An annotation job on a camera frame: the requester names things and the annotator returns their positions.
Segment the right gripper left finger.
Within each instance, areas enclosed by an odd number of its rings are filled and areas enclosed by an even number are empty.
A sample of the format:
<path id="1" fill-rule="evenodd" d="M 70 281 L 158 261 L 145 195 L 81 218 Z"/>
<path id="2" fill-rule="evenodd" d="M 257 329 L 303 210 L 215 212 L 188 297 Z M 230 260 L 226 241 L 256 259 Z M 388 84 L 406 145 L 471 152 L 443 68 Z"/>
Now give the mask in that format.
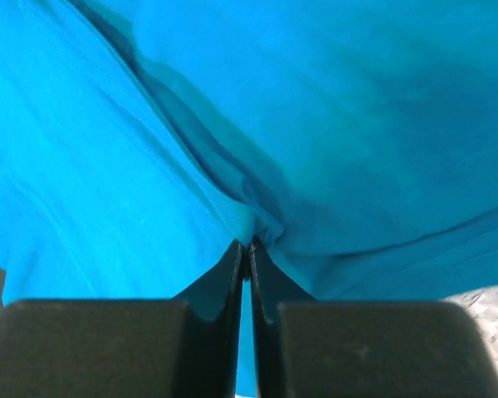
<path id="1" fill-rule="evenodd" d="M 0 313 L 0 397 L 232 397 L 243 246 L 163 300 L 22 300 Z"/>

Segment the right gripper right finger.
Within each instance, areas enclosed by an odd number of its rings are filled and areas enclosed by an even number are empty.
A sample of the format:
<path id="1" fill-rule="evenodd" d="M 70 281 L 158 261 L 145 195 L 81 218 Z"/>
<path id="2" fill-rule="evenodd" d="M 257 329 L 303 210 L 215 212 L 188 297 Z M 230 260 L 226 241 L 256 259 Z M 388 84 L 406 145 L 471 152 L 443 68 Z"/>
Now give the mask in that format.
<path id="1" fill-rule="evenodd" d="M 260 397 L 498 397 L 477 326 L 446 302 L 321 302 L 248 249 Z"/>

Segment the teal blue t-shirt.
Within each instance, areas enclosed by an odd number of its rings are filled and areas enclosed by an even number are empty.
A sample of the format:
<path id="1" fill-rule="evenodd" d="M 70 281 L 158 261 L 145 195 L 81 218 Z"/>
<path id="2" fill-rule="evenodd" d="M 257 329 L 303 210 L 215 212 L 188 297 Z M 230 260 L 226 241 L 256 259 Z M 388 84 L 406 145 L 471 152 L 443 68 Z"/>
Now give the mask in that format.
<path id="1" fill-rule="evenodd" d="M 2 299 L 498 285 L 498 1 L 0 1 Z"/>

